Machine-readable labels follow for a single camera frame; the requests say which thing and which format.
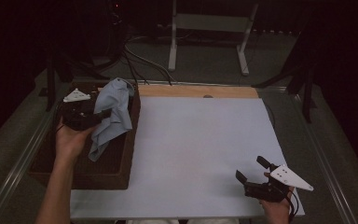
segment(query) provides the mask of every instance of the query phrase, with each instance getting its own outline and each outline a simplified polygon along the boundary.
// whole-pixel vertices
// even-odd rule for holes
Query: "gray floor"
[[[288,35],[251,35],[245,51],[249,61],[248,77],[241,76],[233,41],[209,46],[180,42],[176,71],[171,76],[177,82],[249,86],[277,75],[295,42],[296,39]],[[130,42],[128,48],[149,61],[168,66],[169,38],[138,38]],[[150,66],[134,65],[148,80],[166,80]],[[103,74],[131,78],[124,60]],[[313,192],[299,191],[306,215],[296,217],[293,223],[358,223],[358,160],[319,88],[314,86],[312,99],[316,107],[311,110],[312,124],[307,124],[299,113],[300,97],[284,92],[289,80],[258,92],[266,103],[288,165],[315,187]],[[42,73],[36,83],[36,89],[0,130],[0,189],[3,189],[0,191],[0,223],[33,223],[44,194],[45,188],[27,174],[10,179],[13,184],[5,185],[8,175],[19,174],[16,172],[21,169],[12,169],[19,167],[16,162],[21,155],[27,156],[25,150],[33,147],[28,144],[38,141],[33,137],[38,136],[43,129],[39,124],[48,116],[47,100],[37,96],[41,88],[46,87],[46,73]],[[76,223],[113,222],[83,220]],[[256,218],[252,223],[265,223],[265,220]]]

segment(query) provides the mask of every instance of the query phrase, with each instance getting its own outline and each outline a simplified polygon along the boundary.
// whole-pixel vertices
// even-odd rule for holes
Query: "wooden plank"
[[[139,85],[141,96],[259,98],[251,87]]]

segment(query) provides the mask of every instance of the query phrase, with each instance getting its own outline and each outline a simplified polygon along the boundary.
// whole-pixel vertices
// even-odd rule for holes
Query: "dark background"
[[[159,36],[157,24],[171,22],[171,1],[113,2],[120,5],[115,13],[139,34]],[[229,11],[225,6],[243,7],[233,0],[209,1],[207,7],[203,4],[202,0],[179,1],[178,9],[193,12],[203,6],[205,14],[237,16],[241,10]],[[105,54],[108,32],[112,32],[105,6],[104,1],[85,0],[0,1],[0,127],[46,68],[46,40],[54,40],[62,50],[86,63],[93,55]],[[254,28],[299,35],[283,70],[301,63],[305,53],[317,58],[315,83],[321,86],[358,156],[358,1],[263,3]]]

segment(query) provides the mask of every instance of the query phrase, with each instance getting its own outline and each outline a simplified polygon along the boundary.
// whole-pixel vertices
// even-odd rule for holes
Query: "white paper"
[[[141,97],[129,188],[72,190],[71,217],[263,216],[235,177],[267,182],[257,156],[286,164],[261,99]]]

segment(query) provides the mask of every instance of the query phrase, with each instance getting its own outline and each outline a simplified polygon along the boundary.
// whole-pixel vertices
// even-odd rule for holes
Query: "metal frame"
[[[245,76],[249,75],[248,63],[245,58],[245,47],[252,31],[255,13],[258,4],[254,4],[251,15],[249,17],[229,17],[229,16],[209,16],[183,14],[176,11],[176,0],[172,3],[172,39],[170,59],[168,70],[173,72],[176,68],[176,30],[193,29],[193,30],[214,30],[226,32],[244,32],[243,40],[237,46],[238,59],[240,61],[241,73]]]
[[[257,91],[265,91],[265,92],[279,92],[285,93],[285,88],[282,87],[271,87],[265,88],[263,90],[257,89]],[[314,130],[312,126],[308,124],[302,117],[301,112],[301,99],[298,95],[290,96],[293,106],[296,109],[297,116],[300,119],[300,122],[303,124],[304,130],[306,131],[307,137],[311,142],[310,149],[315,153],[317,162],[321,168],[322,174],[324,175],[326,184],[330,189],[330,192],[333,196],[333,199],[336,203],[338,212],[341,214],[341,218],[343,223],[358,223],[356,217],[354,216],[350,205],[347,202],[344,192],[336,179],[333,170],[328,162],[324,154],[324,150],[320,143],[317,140]],[[25,174],[28,165],[32,161],[34,154],[39,148],[41,141],[43,140],[43,136],[47,133],[49,124],[53,117],[53,111],[50,111],[43,117],[39,126],[36,128],[34,135],[31,136],[30,141],[27,147],[24,149],[23,153],[20,155],[19,159],[7,175],[7,179],[5,180],[3,186],[0,188],[0,216],[4,211],[10,197],[12,196],[14,190],[19,185],[22,176]]]

